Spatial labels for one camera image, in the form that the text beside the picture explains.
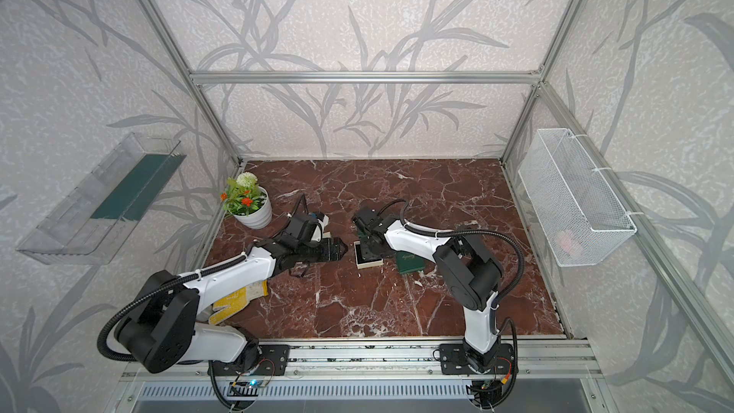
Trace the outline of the cream box base black insert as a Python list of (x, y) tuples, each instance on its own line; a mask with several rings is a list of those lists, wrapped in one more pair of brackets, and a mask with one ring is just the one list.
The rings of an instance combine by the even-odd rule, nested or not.
[(383, 258), (372, 251), (367, 241), (356, 241), (354, 252), (359, 270), (381, 267), (384, 264)]

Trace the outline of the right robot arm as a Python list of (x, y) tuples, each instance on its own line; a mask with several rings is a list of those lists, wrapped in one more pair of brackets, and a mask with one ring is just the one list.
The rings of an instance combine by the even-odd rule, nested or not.
[[(496, 310), (519, 284), (526, 261), (510, 237), (489, 229), (431, 229), (405, 220), (403, 215), (385, 216), (365, 206), (353, 216), (362, 244), (372, 254), (388, 257), (407, 252), (431, 261), (443, 277), (451, 296), (464, 308), (464, 348), (469, 356), (485, 361), (497, 352), (500, 330)], [(483, 241), (487, 235), (507, 243), (517, 256), (514, 278), (503, 288), (501, 262)]]

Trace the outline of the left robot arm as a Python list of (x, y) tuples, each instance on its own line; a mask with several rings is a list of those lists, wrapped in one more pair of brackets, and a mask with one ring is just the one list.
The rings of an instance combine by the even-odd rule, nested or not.
[(201, 322), (199, 315), (216, 301), (298, 263), (342, 260), (348, 246), (325, 233), (328, 224), (321, 212), (296, 214), (277, 235), (254, 242), (227, 261), (183, 275), (154, 273), (136, 298), (103, 325), (97, 351), (111, 361), (137, 361), (151, 374), (193, 361), (251, 363), (255, 338), (230, 326)]

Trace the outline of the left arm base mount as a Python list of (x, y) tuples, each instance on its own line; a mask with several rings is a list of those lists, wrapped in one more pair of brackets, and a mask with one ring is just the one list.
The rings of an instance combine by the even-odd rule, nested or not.
[(232, 363), (214, 361), (210, 371), (215, 377), (254, 375), (264, 377), (284, 376), (289, 361), (290, 346), (287, 344), (265, 344), (247, 347)]

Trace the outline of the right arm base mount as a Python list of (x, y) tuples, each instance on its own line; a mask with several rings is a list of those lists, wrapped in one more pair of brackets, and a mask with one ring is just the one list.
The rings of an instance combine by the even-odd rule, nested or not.
[(445, 343), (438, 348), (443, 375), (504, 377), (512, 374), (516, 362), (510, 343), (497, 343), (487, 353), (479, 353), (464, 343)]

